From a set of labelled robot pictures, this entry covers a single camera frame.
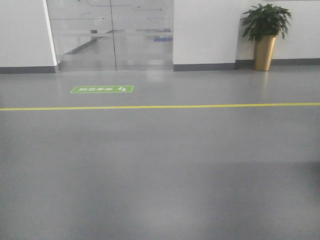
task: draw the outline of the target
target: white wall column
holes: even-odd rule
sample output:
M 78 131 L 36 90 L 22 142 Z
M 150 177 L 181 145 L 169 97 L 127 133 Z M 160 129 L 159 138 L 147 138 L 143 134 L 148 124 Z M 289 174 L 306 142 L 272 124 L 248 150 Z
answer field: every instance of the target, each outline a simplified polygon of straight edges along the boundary
M 174 0 L 177 71 L 234 69 L 240 0 Z
M 0 19 L 0 74 L 55 72 L 46 0 L 2 0 Z

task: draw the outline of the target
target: white wall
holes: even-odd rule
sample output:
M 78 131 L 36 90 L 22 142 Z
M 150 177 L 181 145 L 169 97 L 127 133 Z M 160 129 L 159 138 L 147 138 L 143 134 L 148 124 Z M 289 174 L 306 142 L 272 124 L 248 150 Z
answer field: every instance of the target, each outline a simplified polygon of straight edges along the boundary
M 266 1 L 241 0 L 241 12 L 246 12 L 252 5 L 265 5 Z M 278 36 L 273 59 L 313 59 L 320 58 L 320 1 L 270 1 L 274 5 L 289 9 L 293 20 L 288 28 L 285 40 Z M 245 28 L 240 27 L 237 60 L 251 60 L 254 54 L 254 43 L 242 37 Z
M 254 43 L 242 37 L 240 18 L 262 0 L 174 0 L 173 64 L 234 63 L 253 59 Z M 288 8 L 293 20 L 279 36 L 273 59 L 320 58 L 320 0 L 269 1 Z
M 57 65 L 43 0 L 1 0 L 0 67 Z
M 241 0 L 174 0 L 173 64 L 236 61 Z

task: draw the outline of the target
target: potted plant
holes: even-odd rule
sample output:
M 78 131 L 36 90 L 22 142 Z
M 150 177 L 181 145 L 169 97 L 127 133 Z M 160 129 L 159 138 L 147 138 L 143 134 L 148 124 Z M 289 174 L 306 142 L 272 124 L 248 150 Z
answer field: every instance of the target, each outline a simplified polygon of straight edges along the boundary
M 253 69 L 256 71 L 268 71 L 270 68 L 272 53 L 279 33 L 285 39 L 288 34 L 287 24 L 290 25 L 288 18 L 292 19 L 291 12 L 288 9 L 273 4 L 262 6 L 252 6 L 243 14 L 248 14 L 242 18 L 242 26 L 248 26 L 243 37 L 249 36 L 249 41 L 254 44 L 254 64 Z

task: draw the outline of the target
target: green leaves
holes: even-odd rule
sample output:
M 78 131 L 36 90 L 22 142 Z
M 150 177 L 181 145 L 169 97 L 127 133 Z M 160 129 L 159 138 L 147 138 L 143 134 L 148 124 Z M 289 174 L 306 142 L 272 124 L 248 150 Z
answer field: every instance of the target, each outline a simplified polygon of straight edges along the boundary
M 242 25 L 248 26 L 243 37 L 249 35 L 249 41 L 259 41 L 264 35 L 278 35 L 281 33 L 282 38 L 285 39 L 285 34 L 288 34 L 287 24 L 290 25 L 288 17 L 292 20 L 292 14 L 288 9 L 273 4 L 262 6 L 252 6 L 254 10 L 250 9 L 243 13 L 248 14 L 247 17 L 242 18 Z

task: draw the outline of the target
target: gold planter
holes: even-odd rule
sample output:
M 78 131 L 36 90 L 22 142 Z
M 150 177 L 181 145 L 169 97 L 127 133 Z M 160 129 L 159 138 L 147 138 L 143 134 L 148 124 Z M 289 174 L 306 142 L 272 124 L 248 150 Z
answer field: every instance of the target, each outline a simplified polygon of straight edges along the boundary
M 268 71 L 277 35 L 265 35 L 254 44 L 254 64 L 256 71 Z

